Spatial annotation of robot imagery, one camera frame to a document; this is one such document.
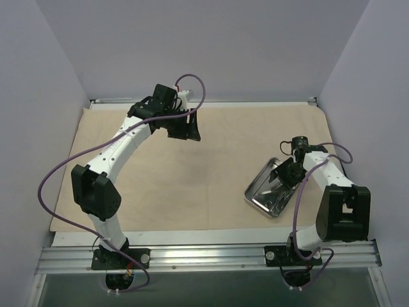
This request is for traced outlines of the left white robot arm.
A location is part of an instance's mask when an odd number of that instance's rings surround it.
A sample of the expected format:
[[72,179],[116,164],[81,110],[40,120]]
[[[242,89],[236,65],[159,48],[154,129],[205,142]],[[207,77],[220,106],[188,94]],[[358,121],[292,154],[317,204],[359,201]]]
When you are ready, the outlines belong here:
[[128,263],[128,240],[121,230],[117,212],[121,196],[114,184],[132,154],[156,130],[167,131],[174,139],[200,141],[197,113],[188,107],[192,94],[158,84],[153,95],[135,103],[120,125],[112,142],[85,166],[71,171],[73,198],[91,219],[102,237],[100,246],[107,250],[106,261],[114,268]]

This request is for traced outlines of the steel surgical forceps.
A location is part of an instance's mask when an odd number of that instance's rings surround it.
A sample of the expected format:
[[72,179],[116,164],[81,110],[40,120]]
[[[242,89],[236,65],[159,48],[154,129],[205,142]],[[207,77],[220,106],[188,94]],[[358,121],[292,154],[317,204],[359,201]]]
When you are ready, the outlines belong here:
[[293,196],[294,190],[292,189],[275,189],[263,191],[260,195],[263,197],[265,206],[270,211],[283,210],[286,204]]

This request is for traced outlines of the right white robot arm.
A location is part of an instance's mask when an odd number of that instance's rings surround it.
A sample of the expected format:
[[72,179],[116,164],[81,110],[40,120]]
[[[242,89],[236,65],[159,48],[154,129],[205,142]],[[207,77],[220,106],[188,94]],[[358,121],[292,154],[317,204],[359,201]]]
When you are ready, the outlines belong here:
[[[300,263],[307,251],[317,251],[331,242],[367,240],[369,235],[371,192],[354,184],[334,164],[339,156],[326,149],[327,144],[312,145],[305,136],[288,141],[288,159],[270,172],[268,179],[274,206],[283,206],[294,196],[293,226],[290,244],[284,247],[285,259]],[[308,180],[322,190],[322,199],[314,224],[298,230],[298,211]]]

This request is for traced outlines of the metal instrument tray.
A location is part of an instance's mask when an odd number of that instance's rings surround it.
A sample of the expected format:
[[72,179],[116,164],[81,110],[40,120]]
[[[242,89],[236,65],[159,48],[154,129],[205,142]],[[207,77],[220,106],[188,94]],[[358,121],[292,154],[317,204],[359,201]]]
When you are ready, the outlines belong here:
[[275,170],[282,163],[270,158],[244,192],[246,202],[270,219],[281,215],[298,187],[288,188],[277,178]]

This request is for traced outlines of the beige cloth wrap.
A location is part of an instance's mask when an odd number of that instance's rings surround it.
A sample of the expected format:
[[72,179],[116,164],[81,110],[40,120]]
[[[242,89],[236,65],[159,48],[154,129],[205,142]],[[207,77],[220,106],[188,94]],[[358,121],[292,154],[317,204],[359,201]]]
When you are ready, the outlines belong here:
[[[329,143],[324,112],[313,106],[202,107],[197,114],[201,140],[168,138],[158,130],[122,168],[115,183],[118,210],[127,232],[219,230],[291,226],[295,201],[270,219],[249,205],[244,192],[272,158],[285,159],[279,144],[306,136]],[[321,190],[309,182],[298,225],[314,223]]]

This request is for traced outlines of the steel surgical scissors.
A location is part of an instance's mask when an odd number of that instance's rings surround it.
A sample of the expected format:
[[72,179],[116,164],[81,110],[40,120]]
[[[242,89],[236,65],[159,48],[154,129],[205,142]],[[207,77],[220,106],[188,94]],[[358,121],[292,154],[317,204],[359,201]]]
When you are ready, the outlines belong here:
[[271,192],[266,204],[272,217],[278,217],[281,214],[293,197],[294,192],[294,190]]

